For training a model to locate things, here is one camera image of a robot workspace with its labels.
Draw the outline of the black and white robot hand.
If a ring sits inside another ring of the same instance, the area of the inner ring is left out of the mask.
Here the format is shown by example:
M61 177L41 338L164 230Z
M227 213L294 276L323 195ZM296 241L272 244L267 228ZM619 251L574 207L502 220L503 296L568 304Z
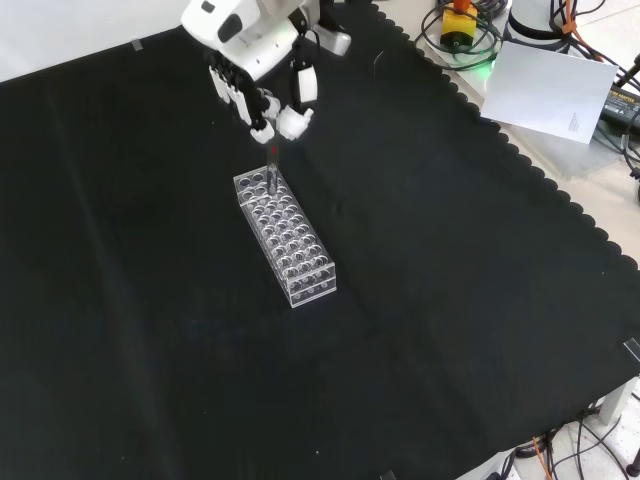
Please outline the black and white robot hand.
M188 34L208 52L219 99L235 109L260 144L299 138L314 115L318 83L307 32L320 20L318 1L192 1L181 16ZM287 65L291 103L283 106L259 82Z

